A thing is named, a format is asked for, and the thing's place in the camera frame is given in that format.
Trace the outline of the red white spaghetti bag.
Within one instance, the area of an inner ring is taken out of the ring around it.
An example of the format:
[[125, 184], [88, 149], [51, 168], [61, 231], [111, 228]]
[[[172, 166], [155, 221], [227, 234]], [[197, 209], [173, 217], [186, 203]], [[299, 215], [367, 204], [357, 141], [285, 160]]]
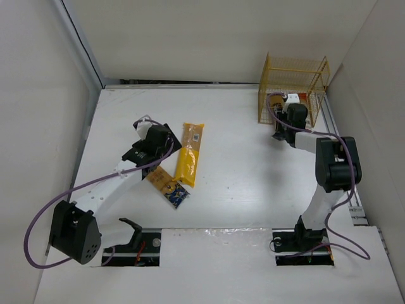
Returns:
[[306, 117], [306, 128], [311, 129], [312, 128], [311, 107], [310, 107], [310, 103], [309, 103], [309, 99], [308, 99], [308, 94], [305, 93], [305, 92], [300, 92], [298, 94], [298, 96], [299, 96], [300, 103], [303, 104], [306, 107], [307, 111], [308, 111], [308, 114], [307, 114], [307, 117]]

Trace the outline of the yellow spaghetti bag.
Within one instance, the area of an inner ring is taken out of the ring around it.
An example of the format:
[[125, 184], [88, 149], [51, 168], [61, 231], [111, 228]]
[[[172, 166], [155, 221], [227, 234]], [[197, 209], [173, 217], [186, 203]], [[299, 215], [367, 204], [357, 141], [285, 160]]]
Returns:
[[201, 147], [204, 124], [183, 124], [182, 147], [178, 154], [174, 180], [195, 186], [197, 164]]

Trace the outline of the dark blue spaghetti bag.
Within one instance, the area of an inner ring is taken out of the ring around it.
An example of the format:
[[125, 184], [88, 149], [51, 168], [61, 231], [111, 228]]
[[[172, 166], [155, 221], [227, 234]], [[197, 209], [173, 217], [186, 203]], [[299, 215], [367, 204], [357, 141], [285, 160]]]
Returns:
[[275, 118], [278, 118], [278, 113], [281, 112], [284, 107], [284, 97], [284, 93], [273, 92], [269, 93], [266, 98], [266, 104], [275, 132], [278, 132], [278, 121]]

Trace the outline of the orange blue pasta bag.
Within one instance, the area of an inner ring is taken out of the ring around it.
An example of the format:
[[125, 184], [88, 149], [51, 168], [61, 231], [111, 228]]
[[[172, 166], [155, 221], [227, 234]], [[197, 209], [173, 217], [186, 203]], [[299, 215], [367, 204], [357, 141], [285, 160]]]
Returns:
[[184, 188], [162, 167], [158, 166], [147, 175], [146, 179], [165, 197], [165, 199], [177, 209], [190, 195]]

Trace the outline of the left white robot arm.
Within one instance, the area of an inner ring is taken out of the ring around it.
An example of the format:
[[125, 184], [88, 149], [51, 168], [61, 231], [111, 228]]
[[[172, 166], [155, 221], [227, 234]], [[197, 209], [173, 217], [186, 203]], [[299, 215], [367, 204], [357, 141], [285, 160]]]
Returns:
[[122, 155], [112, 173], [88, 182], [93, 188], [87, 194], [72, 202], [62, 200], [54, 208], [49, 244], [82, 265], [104, 247], [106, 237], [99, 216], [182, 147], [166, 123], [145, 118], [136, 121], [134, 128], [140, 138]]

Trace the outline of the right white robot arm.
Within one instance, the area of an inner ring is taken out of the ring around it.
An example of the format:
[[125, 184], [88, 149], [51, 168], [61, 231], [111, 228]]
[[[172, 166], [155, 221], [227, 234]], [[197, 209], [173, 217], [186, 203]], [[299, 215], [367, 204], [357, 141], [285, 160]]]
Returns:
[[361, 181], [362, 169], [355, 138], [310, 131], [306, 129], [307, 115], [304, 105], [288, 104], [277, 113], [280, 121], [273, 137], [315, 155], [317, 187], [299, 223], [306, 230], [320, 231], [343, 194]]

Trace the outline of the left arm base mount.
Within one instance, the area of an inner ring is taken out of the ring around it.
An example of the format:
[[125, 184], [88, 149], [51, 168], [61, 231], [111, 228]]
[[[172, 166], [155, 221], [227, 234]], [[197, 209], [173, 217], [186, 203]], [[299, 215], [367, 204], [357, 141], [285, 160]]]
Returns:
[[102, 267], [159, 267], [161, 229], [146, 229], [134, 242], [103, 249]]

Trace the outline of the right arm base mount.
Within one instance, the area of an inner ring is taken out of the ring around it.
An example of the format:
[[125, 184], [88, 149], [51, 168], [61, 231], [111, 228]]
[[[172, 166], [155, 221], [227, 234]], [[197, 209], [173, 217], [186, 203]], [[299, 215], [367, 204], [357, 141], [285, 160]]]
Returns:
[[272, 230], [273, 251], [276, 265], [281, 266], [334, 266], [329, 246], [314, 247], [328, 243], [326, 229], [303, 231], [298, 229]]

